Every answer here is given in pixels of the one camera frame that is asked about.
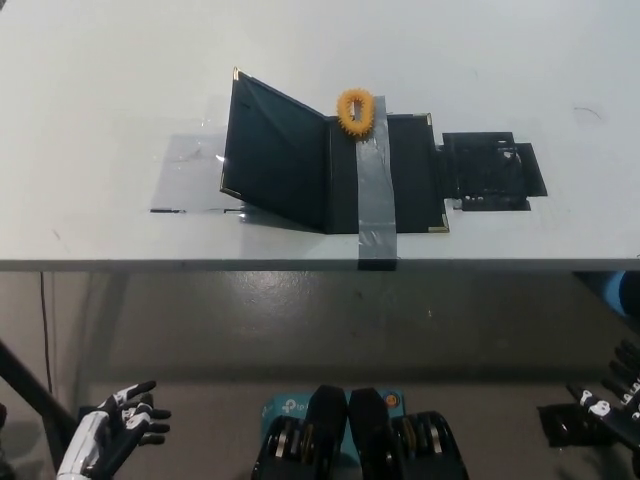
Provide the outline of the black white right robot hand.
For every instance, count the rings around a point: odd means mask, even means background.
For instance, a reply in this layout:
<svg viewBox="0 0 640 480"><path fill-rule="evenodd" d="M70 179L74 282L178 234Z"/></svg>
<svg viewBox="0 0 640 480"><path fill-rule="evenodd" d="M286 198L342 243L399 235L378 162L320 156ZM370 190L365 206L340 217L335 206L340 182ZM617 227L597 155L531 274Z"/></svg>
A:
<svg viewBox="0 0 640 480"><path fill-rule="evenodd" d="M615 359L609 362L611 376L601 381L617 399L611 403L591 389L567 384L569 394L580 408L597 424L605 427L614 438L639 452L639 347L622 340L614 349Z"/></svg>

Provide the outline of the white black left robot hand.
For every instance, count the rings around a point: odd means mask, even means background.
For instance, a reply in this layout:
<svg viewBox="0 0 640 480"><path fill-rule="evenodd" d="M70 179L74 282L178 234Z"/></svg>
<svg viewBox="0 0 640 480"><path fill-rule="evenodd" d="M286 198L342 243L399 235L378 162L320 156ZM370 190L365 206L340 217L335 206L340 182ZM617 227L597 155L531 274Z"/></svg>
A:
<svg viewBox="0 0 640 480"><path fill-rule="evenodd" d="M162 445L168 410L154 406L154 381L134 384L107 397L80 419L66 449L58 479L111 479L134 450Z"/></svg>

